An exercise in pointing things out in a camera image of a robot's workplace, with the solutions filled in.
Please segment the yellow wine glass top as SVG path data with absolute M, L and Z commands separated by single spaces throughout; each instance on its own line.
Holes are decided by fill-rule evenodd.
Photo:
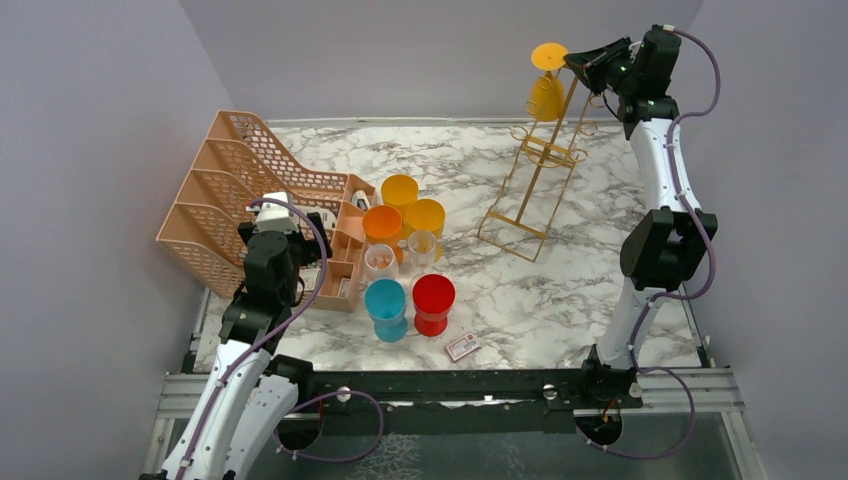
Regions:
M 567 53 L 567 48 L 556 42 L 543 43 L 531 53 L 532 65 L 543 72 L 525 104 L 526 112 L 536 121 L 550 122 L 561 116 L 565 91 L 559 73 Z

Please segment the clear wine glass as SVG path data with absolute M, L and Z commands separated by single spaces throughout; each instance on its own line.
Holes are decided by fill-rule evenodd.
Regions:
M 394 249 L 387 244 L 370 245 L 366 250 L 364 261 L 365 272 L 371 282 L 398 277 L 398 257 Z
M 408 237 L 407 248 L 411 265 L 415 270 L 411 282 L 415 283 L 436 262 L 440 240 L 430 231 L 418 230 Z

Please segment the orange plastic wine glass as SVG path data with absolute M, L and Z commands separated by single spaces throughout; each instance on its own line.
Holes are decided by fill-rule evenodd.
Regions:
M 376 205 L 367 210 L 363 216 L 363 230 L 371 245 L 388 245 L 397 258 L 399 265 L 403 263 L 404 254 L 399 246 L 403 233 L 403 216 L 393 206 Z

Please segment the blue plastic wine glass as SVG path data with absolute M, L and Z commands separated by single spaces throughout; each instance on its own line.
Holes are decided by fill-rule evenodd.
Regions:
M 364 303 L 378 339 L 394 343 L 406 335 L 406 291 L 398 281 L 382 278 L 372 282 L 366 289 Z

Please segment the yellow plastic wine glass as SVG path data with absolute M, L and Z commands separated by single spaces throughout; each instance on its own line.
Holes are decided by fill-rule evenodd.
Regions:
M 382 203 L 395 208 L 403 219 L 409 206 L 418 199 L 419 185 L 408 175 L 395 174 L 386 178 L 380 188 Z

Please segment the red plastic wine glass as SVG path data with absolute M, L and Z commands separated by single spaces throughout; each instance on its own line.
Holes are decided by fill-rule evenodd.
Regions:
M 453 282 L 441 274 L 425 274 L 414 284 L 412 300 L 416 330 L 427 337 L 442 334 L 448 325 L 448 315 L 456 300 Z

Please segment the red white staples box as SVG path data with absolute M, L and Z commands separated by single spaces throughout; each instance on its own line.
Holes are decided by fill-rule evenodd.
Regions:
M 445 347 L 445 352 L 452 362 L 458 362 L 480 348 L 481 343 L 478 336 L 475 333 L 470 332 L 463 335 L 461 338 L 450 342 Z

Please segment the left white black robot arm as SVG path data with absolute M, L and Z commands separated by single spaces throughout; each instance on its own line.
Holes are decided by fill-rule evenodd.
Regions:
M 222 316 L 212 372 L 189 423 L 156 479 L 243 479 L 283 416 L 314 397 L 310 362 L 275 352 L 287 321 L 309 301 L 297 289 L 301 266 L 330 257 L 319 213 L 299 228 L 269 226 L 263 207 L 238 231 L 245 277 Z

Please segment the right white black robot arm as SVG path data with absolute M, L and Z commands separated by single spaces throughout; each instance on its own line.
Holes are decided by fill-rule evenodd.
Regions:
M 711 241 L 718 221 L 691 188 L 681 146 L 686 116 L 667 92 L 686 35 L 655 25 L 640 42 L 624 37 L 564 57 L 592 93 L 617 95 L 616 117 L 636 156 L 647 207 L 620 250 L 624 282 L 613 318 L 576 383 L 579 398 L 592 407 L 629 392 L 640 370 L 641 345 L 662 306 L 679 298 L 680 285 L 703 260 L 715 265 Z

